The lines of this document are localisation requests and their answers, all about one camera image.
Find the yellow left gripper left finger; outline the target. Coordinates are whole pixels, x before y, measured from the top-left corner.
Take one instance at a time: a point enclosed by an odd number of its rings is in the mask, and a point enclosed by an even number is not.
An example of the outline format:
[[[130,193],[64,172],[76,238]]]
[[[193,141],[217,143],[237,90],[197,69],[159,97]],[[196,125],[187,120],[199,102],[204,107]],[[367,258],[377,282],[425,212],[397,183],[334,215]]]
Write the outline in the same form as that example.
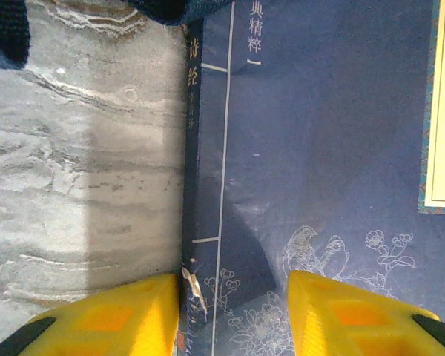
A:
[[[178,277],[161,274],[37,315],[0,356],[172,356],[178,322]]]

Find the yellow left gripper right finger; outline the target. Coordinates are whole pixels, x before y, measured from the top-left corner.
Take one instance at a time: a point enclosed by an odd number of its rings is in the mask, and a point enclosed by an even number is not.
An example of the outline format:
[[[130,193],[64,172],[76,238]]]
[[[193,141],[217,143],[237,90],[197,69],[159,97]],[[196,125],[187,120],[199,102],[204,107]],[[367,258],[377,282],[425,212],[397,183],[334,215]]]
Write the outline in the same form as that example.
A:
[[[295,356],[445,356],[445,323],[412,304],[290,271]]]

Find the blue book with bird drawing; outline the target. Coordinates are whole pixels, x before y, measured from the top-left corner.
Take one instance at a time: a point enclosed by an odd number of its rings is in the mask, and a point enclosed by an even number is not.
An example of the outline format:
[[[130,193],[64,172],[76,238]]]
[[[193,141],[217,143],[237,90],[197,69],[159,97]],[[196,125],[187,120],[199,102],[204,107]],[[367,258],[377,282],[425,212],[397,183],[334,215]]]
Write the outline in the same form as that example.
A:
[[[290,272],[445,322],[421,205],[439,0],[219,0],[188,25],[177,356],[294,356]]]

